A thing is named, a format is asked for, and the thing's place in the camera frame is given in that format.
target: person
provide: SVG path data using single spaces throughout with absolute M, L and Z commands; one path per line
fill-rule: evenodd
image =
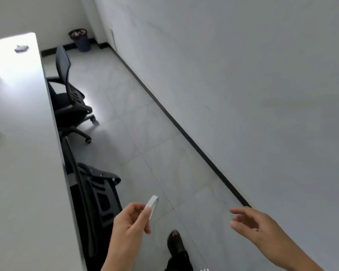
M 323 271 L 282 230 L 269 215 L 250 207 L 230 210 L 236 216 L 230 226 L 250 240 L 273 264 L 287 271 Z M 143 232 L 150 234 L 151 209 L 142 203 L 130 203 L 114 219 L 107 258 L 102 271 L 130 271 L 142 243 Z M 166 271 L 192 271 L 180 234 L 174 230 L 167 239 L 172 255 Z

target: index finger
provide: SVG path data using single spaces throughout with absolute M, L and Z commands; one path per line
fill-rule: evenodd
M 259 221 L 262 212 L 257 211 L 251 207 L 245 206 L 245 207 L 236 207 L 236 208 L 232 208 L 230 209 L 230 212 L 232 214 L 242 214 L 242 215 L 246 215 L 248 217 L 253 218 L 256 222 Z
M 145 206 L 146 205 L 144 203 L 130 203 L 129 205 L 126 206 L 125 209 L 122 210 L 122 212 L 128 215 L 132 215 L 136 211 L 141 211 L 145 209 Z

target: tile floor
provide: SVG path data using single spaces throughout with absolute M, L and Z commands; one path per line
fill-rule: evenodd
M 125 207 L 159 204 L 152 234 L 143 238 L 134 271 L 162 271 L 170 253 L 167 236 L 177 229 L 194 270 L 276 270 L 257 249 L 230 228 L 229 209 L 240 202 L 109 49 L 68 51 L 70 82 L 86 95 L 98 123 L 79 128 L 92 137 L 87 145 L 76 134 L 69 141 L 77 161 L 122 178 L 118 194 Z M 43 58 L 47 76 L 56 76 L 55 55 Z M 60 85 L 54 85 L 63 91 Z

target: hand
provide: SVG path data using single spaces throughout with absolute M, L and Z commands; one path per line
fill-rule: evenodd
M 232 218 L 231 227 L 273 264 L 289 271 L 322 270 L 269 215 L 250 207 L 233 208 L 230 212 L 238 214 Z
M 130 203 L 115 218 L 107 259 L 102 271 L 129 271 L 142 244 L 143 231 L 151 233 L 151 208 L 143 203 Z

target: trash can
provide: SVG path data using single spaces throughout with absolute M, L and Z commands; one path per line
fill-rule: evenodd
M 87 52 L 90 50 L 88 32 L 86 29 L 84 28 L 74 29 L 70 31 L 68 35 L 77 45 L 79 51 Z

